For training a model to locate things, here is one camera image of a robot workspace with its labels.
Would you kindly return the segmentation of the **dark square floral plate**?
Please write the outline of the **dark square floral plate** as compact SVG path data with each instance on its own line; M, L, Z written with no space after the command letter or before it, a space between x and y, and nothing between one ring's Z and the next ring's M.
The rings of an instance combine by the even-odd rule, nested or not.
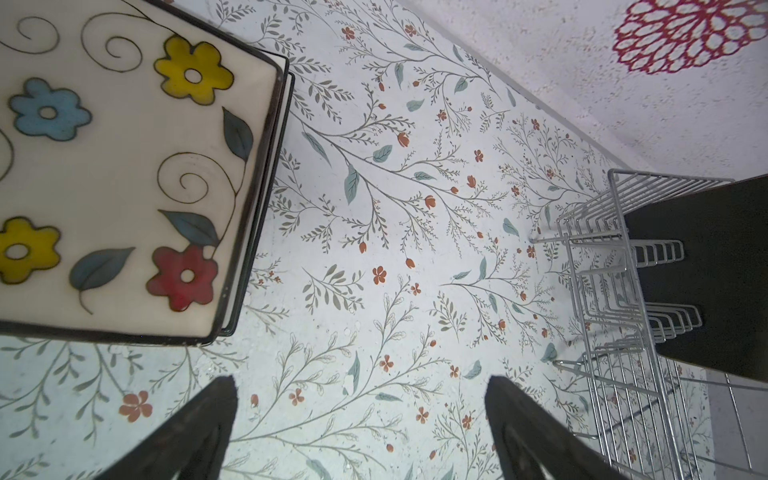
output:
M283 76L168 1L1 5L1 332L208 344Z

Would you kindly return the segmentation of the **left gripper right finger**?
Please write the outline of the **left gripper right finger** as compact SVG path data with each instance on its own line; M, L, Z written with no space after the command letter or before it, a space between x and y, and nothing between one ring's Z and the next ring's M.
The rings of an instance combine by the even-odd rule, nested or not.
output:
M485 409L504 479L622 479L510 379L492 376Z

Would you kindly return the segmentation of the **white square plate black rim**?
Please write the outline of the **white square plate black rim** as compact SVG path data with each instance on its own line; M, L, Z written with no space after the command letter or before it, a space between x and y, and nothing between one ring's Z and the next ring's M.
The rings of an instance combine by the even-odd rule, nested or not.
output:
M244 304L251 271L258 253L258 245L263 231L269 198L272 193L279 154L287 125L287 116L290 110L290 103L293 97L296 81L295 75L289 72L289 59L286 56L263 49L258 49L258 52L264 54L277 64L277 69L284 80L283 84L279 87L280 104L276 114L275 127L269 141L269 152L264 165L258 168L258 172L261 174L261 185L256 197L257 202L252 216L247 248L244 250L245 254L239 271L238 283L232 301L228 305L227 322L219 330L218 337L232 336L238 326L240 311Z

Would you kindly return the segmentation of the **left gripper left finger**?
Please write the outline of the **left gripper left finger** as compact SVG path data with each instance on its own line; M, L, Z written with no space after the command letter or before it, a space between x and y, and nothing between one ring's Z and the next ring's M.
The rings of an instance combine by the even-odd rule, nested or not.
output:
M215 378L99 479L217 479L237 413L231 376Z

